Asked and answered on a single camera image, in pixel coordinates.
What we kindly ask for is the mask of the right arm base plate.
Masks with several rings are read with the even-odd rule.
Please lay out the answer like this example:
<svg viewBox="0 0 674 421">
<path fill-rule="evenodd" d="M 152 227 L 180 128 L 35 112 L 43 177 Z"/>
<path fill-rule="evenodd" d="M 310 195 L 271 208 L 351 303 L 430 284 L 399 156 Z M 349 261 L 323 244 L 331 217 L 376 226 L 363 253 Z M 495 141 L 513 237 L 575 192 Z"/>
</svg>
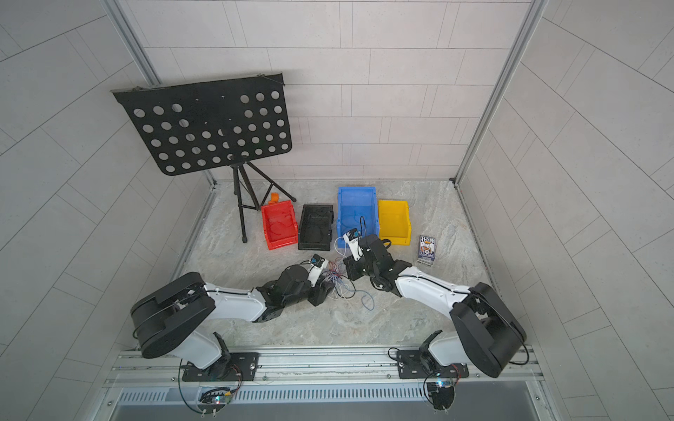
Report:
<svg viewBox="0 0 674 421">
<path fill-rule="evenodd" d="M 454 363 L 442 366 L 435 362 L 429 353 L 419 350 L 401 350 L 392 347 L 387 355 L 395 361 L 398 377 L 403 380 L 424 379 L 427 376 L 462 380 L 470 376 L 466 364 Z"/>
</svg>

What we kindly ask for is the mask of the blue card box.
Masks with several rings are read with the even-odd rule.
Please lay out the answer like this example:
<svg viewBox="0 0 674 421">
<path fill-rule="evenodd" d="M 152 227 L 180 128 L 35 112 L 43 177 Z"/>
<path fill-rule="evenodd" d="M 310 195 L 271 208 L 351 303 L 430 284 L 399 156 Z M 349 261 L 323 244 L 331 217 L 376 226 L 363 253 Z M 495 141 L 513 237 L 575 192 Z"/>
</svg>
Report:
<svg viewBox="0 0 674 421">
<path fill-rule="evenodd" d="M 436 257 L 436 240 L 434 237 L 419 236 L 418 259 L 433 264 Z"/>
</svg>

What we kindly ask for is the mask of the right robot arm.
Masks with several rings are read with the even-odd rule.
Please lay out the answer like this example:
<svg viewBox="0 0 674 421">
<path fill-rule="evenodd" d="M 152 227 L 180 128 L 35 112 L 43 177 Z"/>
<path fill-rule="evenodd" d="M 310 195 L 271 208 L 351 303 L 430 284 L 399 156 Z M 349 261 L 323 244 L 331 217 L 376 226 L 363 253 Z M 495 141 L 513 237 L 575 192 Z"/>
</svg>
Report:
<svg viewBox="0 0 674 421">
<path fill-rule="evenodd" d="M 345 258 L 348 278 L 370 278 L 373 288 L 411 299 L 451 319 L 456 334 L 432 333 L 419 347 L 418 360 L 428 375 L 439 375 L 470 362 L 496 378 L 526 347 L 527 335 L 514 315 L 488 284 L 458 285 L 428 275 L 412 263 L 395 260 L 386 240 L 364 237 L 353 229 L 342 236 L 350 250 Z"/>
</svg>

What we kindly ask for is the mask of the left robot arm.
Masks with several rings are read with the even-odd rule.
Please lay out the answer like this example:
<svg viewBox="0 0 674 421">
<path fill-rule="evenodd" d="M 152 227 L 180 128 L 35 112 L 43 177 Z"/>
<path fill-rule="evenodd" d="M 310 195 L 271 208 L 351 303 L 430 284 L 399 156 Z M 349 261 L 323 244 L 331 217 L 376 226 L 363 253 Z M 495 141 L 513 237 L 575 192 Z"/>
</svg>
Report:
<svg viewBox="0 0 674 421">
<path fill-rule="evenodd" d="M 171 354 L 199 369 L 222 366 L 229 361 L 226 343 L 218 333 L 203 333 L 203 323 L 221 319 L 265 323 L 297 303 L 322 305 L 335 288 L 323 270 L 323 266 L 291 265 L 277 280 L 250 290 L 224 289 L 205 282 L 198 272 L 187 273 L 133 305 L 133 336 L 145 359 Z"/>
</svg>

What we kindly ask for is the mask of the white red card box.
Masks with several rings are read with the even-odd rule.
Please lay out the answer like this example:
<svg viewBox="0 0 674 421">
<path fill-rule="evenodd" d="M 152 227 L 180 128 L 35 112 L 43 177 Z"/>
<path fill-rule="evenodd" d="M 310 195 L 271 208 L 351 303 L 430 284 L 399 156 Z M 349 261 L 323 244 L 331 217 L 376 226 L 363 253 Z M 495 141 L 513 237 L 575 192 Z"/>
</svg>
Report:
<svg viewBox="0 0 674 421">
<path fill-rule="evenodd" d="M 427 259 L 417 259 L 416 261 L 417 264 L 433 267 L 434 261 L 433 260 L 427 260 Z"/>
</svg>

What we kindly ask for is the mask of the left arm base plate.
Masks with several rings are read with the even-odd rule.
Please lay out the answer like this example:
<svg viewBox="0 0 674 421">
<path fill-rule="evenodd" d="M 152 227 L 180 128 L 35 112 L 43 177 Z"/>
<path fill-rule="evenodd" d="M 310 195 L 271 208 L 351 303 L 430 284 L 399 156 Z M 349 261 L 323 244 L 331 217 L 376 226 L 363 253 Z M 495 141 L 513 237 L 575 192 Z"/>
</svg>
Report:
<svg viewBox="0 0 674 421">
<path fill-rule="evenodd" d="M 192 363 L 182 365 L 184 382 L 252 382 L 258 369 L 259 353 L 232 353 L 230 360 L 216 361 L 210 368 L 200 369 Z"/>
</svg>

